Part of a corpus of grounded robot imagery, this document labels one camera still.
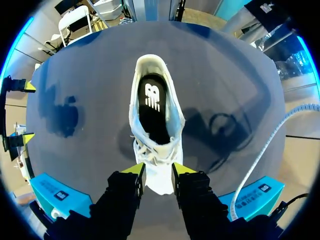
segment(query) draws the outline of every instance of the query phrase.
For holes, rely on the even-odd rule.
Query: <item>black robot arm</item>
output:
[[[114,172],[108,178],[104,194],[90,206],[90,218],[70,211],[67,219],[58,217],[48,227],[44,239],[126,240],[144,193],[145,179],[144,163]],[[202,171],[174,163],[172,183],[191,240],[273,240],[283,231],[274,214],[272,217],[258,215],[249,221],[243,217],[230,221],[228,206],[214,194],[209,177]]]
[[[57,217],[44,239],[127,239],[144,193],[145,179],[144,163],[114,172],[108,178],[104,194],[90,206],[90,218],[71,210],[67,219]]]

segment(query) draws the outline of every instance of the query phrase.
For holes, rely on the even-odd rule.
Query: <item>teal box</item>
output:
[[[70,210],[90,217],[89,206],[93,203],[88,194],[70,188],[46,173],[32,178],[30,184],[42,209],[50,218],[53,208],[66,217],[70,215]]]
[[[276,204],[285,185],[271,177],[264,176],[258,181],[242,188],[235,202],[238,217],[250,220],[257,215],[268,215]],[[230,207],[234,192],[220,196],[223,204]]]

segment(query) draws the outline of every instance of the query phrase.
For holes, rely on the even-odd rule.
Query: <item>yellow tab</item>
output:
[[[34,133],[27,133],[27,134],[22,135],[23,144],[27,144],[30,141],[30,139],[32,139],[34,136],[35,136]]]
[[[123,170],[121,173],[127,174],[127,173],[133,173],[133,174],[141,174],[141,170],[143,169],[144,163],[141,162],[137,165],[134,165],[126,170]]]
[[[183,166],[183,165],[181,165],[181,164],[179,164],[179,163],[176,163],[176,162],[174,162],[173,165],[175,166],[176,173],[178,174],[178,176],[179,176],[180,174],[185,174],[185,173],[193,174],[193,173],[196,173],[196,172],[197,172],[197,171],[195,171],[195,170],[192,170],[192,169],[190,169],[190,168],[188,168],[188,167],[186,167],[186,166]]]
[[[30,91],[36,91],[36,88],[28,81],[25,81],[24,89],[30,90]]]

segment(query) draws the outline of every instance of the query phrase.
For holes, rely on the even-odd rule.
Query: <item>label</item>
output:
[[[258,187],[261,191],[267,193],[269,192],[269,190],[271,189],[270,186],[268,186],[267,184],[262,184],[261,186]]]
[[[39,183],[43,188],[45,188],[48,192],[50,193],[56,193],[59,189],[57,187],[55,187],[54,185],[52,185],[50,182],[48,182],[47,180],[42,180]]]
[[[248,204],[255,201],[257,198],[262,196],[264,193],[269,192],[270,189],[271,189],[271,187],[265,183],[258,186],[258,189],[254,189],[253,191],[247,193],[244,196],[239,196],[237,198],[237,200],[235,201],[235,207],[237,209],[241,209],[241,208],[247,206]]]
[[[54,195],[54,197],[60,201],[63,201],[64,199],[66,199],[66,197],[68,197],[69,194],[64,192],[64,191],[59,191],[58,193],[56,193]]]
[[[264,11],[266,14],[269,13],[269,12],[272,10],[271,4],[268,5],[268,4],[266,4],[266,3],[263,4],[263,5],[261,5],[260,8],[261,8],[262,11]]]

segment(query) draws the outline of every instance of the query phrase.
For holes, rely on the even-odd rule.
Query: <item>shoe tongue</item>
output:
[[[166,159],[169,157],[169,155],[174,150],[174,146],[175,146],[174,143],[175,143],[175,141],[172,141],[172,142],[169,142],[169,143],[163,144],[163,145],[155,144],[153,146],[153,150],[156,151],[159,158]]]

